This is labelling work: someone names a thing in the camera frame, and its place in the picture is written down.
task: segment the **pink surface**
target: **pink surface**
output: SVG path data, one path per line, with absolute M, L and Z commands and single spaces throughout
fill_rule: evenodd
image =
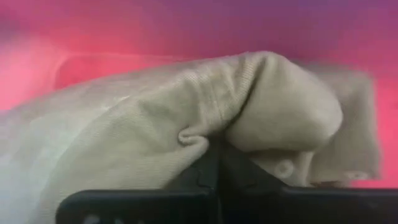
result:
M 53 75 L 52 65 L 66 54 L 60 47 L 194 58 L 271 50 L 289 58 L 347 64 L 376 79 L 384 154 L 382 180 L 359 185 L 398 187 L 397 5 L 389 0 L 1 0 L 0 16 L 41 41 L 22 35 L 3 44 L 8 50 L 0 50 L 0 108 L 69 83 L 166 62 L 96 61 L 88 63 L 97 64 L 91 72 L 84 63 L 64 68 L 68 75 Z

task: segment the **beige fabric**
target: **beige fabric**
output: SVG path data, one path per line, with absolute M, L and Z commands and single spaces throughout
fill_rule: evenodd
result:
M 221 131 L 290 185 L 376 177 L 368 80 L 308 68 L 320 75 L 242 54 L 103 78 L 12 110 L 0 120 L 0 223 L 53 223 L 59 202 L 84 189 L 160 188 Z

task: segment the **crumpled fabric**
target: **crumpled fabric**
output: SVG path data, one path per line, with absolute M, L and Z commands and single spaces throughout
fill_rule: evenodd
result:
M 0 117 L 0 223 L 53 224 L 86 189 L 159 189 L 223 133 L 294 186 L 379 175 L 369 78 L 272 52 L 82 83 Z

